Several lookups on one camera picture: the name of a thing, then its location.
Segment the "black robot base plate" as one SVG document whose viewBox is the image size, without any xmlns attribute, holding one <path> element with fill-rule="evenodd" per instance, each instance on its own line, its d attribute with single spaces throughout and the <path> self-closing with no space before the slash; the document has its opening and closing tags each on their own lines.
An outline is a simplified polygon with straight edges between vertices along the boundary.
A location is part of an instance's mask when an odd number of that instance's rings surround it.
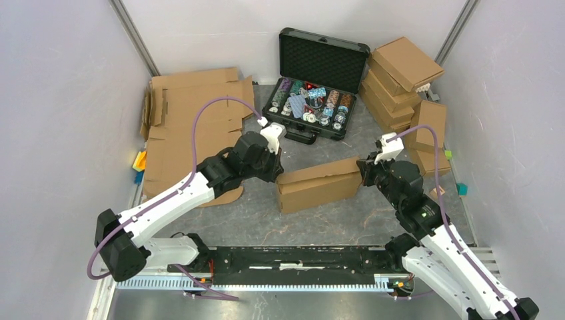
<svg viewBox="0 0 565 320">
<path fill-rule="evenodd" d="M 369 285 L 399 274 L 383 247 L 216 247 L 186 267 L 215 285 Z"/>
</svg>

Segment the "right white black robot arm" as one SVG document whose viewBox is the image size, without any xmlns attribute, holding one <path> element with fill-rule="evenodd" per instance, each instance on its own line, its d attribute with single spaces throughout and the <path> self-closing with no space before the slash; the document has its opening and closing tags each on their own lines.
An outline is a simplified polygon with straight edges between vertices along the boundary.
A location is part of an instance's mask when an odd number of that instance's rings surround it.
<svg viewBox="0 0 565 320">
<path fill-rule="evenodd" d="M 539 307 L 519 298 L 484 266 L 440 205 L 423 191 L 417 165 L 408 161 L 356 162 L 362 185 L 375 186 L 395 209 L 405 232 L 389 241 L 385 264 L 424 281 L 461 319 L 535 319 Z"/>
</svg>

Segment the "brown cardboard box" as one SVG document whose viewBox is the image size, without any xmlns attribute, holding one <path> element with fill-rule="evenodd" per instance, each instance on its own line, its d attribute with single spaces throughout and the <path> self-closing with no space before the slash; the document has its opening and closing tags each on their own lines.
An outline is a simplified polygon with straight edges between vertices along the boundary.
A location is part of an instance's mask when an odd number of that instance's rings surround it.
<svg viewBox="0 0 565 320">
<path fill-rule="evenodd" d="M 280 212 L 296 213 L 354 197 L 362 181 L 358 160 L 358 157 L 350 157 L 279 175 Z"/>
</svg>

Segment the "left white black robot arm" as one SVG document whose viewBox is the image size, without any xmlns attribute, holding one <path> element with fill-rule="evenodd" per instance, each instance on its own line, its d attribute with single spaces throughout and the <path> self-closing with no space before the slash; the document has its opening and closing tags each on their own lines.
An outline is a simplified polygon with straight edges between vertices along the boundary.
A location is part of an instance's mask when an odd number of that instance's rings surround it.
<svg viewBox="0 0 565 320">
<path fill-rule="evenodd" d="M 101 212 L 88 277 L 122 282 L 147 267 L 174 264 L 204 270 L 209 253 L 194 237 L 156 238 L 155 234 L 192 209 L 239 188 L 246 179 L 275 182 L 284 171 L 280 147 L 284 134 L 276 125 L 245 133 L 234 146 L 205 158 L 186 177 L 147 202 L 121 213 Z"/>
</svg>

